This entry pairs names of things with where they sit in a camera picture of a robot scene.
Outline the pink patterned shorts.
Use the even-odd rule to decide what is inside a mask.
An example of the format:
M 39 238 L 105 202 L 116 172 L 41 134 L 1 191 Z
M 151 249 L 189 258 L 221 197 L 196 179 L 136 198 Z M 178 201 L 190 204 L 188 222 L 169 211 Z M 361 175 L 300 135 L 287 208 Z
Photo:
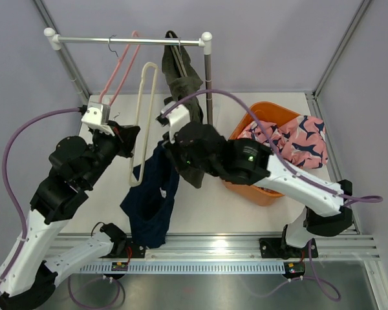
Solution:
M 325 124 L 313 116 L 298 116 L 282 126 L 261 122 L 280 155 L 302 169 L 320 169 L 329 160 Z

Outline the grey hanger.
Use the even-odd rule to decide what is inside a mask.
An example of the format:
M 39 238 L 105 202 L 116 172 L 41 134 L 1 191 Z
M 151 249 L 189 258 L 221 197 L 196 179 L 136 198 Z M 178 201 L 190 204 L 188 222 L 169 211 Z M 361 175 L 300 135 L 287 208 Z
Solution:
M 168 30 L 166 32 L 166 38 L 176 39 L 177 35 L 172 30 Z M 175 66 L 178 70 L 179 76 L 180 77 L 187 77 L 188 74 L 187 74 L 186 68 L 184 66 L 180 43 L 177 46 L 170 45 L 169 47 L 170 47 L 171 53 L 173 55 L 173 59 L 175 62 Z

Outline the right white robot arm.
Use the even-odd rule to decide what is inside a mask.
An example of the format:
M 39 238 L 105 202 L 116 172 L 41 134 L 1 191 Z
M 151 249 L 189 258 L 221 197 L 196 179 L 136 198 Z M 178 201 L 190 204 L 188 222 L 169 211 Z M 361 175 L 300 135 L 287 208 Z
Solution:
M 226 140 L 208 124 L 189 122 L 163 137 L 178 171 L 197 169 L 234 185 L 279 192 L 305 206 L 296 220 L 284 226 L 279 243 L 271 248 L 278 258 L 298 258 L 301 252 L 309 252 L 308 243 L 313 238 L 337 236 L 352 224 L 352 211 L 342 198 L 352 190 L 350 181 L 330 183 L 319 179 L 283 164 L 258 141 Z

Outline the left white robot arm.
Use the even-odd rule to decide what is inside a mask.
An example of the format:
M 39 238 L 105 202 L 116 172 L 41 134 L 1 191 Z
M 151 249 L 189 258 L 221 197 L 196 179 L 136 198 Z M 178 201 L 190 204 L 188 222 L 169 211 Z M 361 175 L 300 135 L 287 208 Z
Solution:
M 36 309 L 87 263 L 131 252 L 126 233 L 107 223 L 71 250 L 45 257 L 114 158 L 133 156 L 140 127 L 123 127 L 114 121 L 109 126 L 112 134 L 92 130 L 91 143 L 79 136 L 64 138 L 49 156 L 52 168 L 30 201 L 27 227 L 0 266 L 1 309 Z

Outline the navy blue shorts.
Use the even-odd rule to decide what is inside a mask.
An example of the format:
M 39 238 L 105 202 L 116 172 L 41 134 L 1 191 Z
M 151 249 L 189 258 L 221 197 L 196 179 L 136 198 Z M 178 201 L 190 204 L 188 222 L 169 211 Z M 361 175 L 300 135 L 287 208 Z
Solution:
M 120 204 L 135 243 L 150 249 L 165 244 L 178 184 L 179 174 L 158 142 L 145 161 L 141 184 L 131 187 Z

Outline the olive green shorts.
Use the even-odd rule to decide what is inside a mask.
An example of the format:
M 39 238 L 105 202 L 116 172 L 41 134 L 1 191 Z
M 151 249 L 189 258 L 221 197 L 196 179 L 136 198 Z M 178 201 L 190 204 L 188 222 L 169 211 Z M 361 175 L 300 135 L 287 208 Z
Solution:
M 187 77 L 179 76 L 170 47 L 164 47 L 164 53 L 162 56 L 162 73 L 165 76 L 166 83 L 171 94 L 171 97 L 168 97 L 164 100 L 165 105 L 170 101 L 178 101 L 190 94 L 197 92 L 200 90 L 200 87 L 203 84 L 203 81 L 195 69 L 191 66 L 191 58 L 184 46 L 181 47 L 181 53 L 184 66 L 188 74 Z M 189 110 L 191 121 L 203 123 L 204 114 L 196 97 L 186 101 L 184 106 Z M 194 186 L 194 188 L 201 188 L 204 177 L 204 172 L 201 170 L 193 167 L 186 167 L 179 169 L 178 173 L 185 181 Z

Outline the beige hanger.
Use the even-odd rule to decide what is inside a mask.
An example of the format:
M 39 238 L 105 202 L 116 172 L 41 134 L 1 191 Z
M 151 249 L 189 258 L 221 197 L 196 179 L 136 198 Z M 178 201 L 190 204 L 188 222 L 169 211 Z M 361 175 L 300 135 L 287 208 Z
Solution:
M 151 93 L 149 95 L 149 106 L 147 108 L 146 116 L 141 117 L 142 115 L 142 103 L 143 103 L 143 92 L 144 87 L 147 79 L 147 73 L 148 71 L 152 69 L 153 70 L 153 78 L 151 83 Z M 146 164 L 146 156 L 147 156 L 147 146 L 149 141 L 149 133 L 151 128 L 151 115 L 153 110 L 153 103 L 155 98 L 155 92 L 156 92 L 156 84 L 158 79 L 158 65 L 153 62 L 147 62 L 141 72 L 141 78 L 140 78 L 140 85 L 138 89 L 138 95 L 137 95 L 137 102 L 136 102 L 136 118 L 135 118 L 135 125 L 139 126 L 140 129 L 142 129 L 144 136 L 142 140 L 142 150 L 141 150 L 141 163 L 140 163 L 140 171 L 138 177 L 134 175 L 133 169 L 134 169 L 134 158 L 132 157 L 129 162 L 129 186 L 130 187 L 137 187 L 139 186 L 144 177 L 144 169 Z

